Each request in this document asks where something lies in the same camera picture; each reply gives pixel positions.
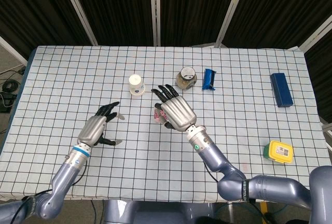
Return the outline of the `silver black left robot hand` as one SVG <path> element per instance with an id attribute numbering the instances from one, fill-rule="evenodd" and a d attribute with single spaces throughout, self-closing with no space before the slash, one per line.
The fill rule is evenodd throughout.
<path id="1" fill-rule="evenodd" d="M 101 106 L 96 114 L 90 117 L 81 132 L 78 134 L 77 144 L 84 143 L 90 147 L 97 144 L 104 144 L 110 146 L 119 145 L 122 140 L 110 140 L 104 137 L 104 130 L 108 122 L 114 118 L 125 120 L 124 116 L 117 112 L 112 112 L 113 108 L 119 105 L 120 102 L 113 102 L 111 104 Z"/>

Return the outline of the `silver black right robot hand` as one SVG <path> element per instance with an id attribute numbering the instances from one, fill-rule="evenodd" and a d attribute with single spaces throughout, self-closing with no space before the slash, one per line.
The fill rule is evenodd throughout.
<path id="1" fill-rule="evenodd" d="M 178 92 L 169 84 L 159 85 L 159 89 L 151 89 L 161 103 L 155 104 L 155 119 L 159 119 L 167 129 L 185 132 L 196 124 L 197 116 Z"/>

